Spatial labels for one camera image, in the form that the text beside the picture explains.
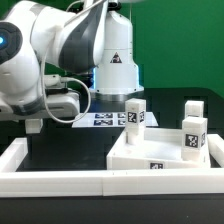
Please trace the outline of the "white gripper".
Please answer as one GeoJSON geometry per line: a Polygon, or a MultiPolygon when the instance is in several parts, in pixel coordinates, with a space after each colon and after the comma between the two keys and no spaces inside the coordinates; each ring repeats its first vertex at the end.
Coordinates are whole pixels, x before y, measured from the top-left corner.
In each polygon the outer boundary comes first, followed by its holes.
{"type": "Polygon", "coordinates": [[[42,102],[41,108],[32,114],[26,110],[23,110],[22,115],[15,114],[0,93],[0,121],[50,118],[47,109],[56,118],[77,118],[80,113],[79,93],[67,88],[68,82],[67,77],[58,74],[45,76],[46,101],[42,102]]]}

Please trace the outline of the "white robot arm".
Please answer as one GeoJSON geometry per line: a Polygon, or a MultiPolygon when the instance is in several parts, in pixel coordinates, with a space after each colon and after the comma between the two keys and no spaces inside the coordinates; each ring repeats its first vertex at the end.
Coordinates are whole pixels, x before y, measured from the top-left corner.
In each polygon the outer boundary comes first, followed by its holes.
{"type": "Polygon", "coordinates": [[[66,87],[71,79],[47,75],[53,65],[81,75],[103,75],[86,91],[132,94],[143,89],[138,81],[131,23],[114,21],[112,0],[81,0],[74,13],[31,0],[17,2],[0,20],[0,121],[53,118],[73,123],[82,118],[79,94],[66,87]]]}

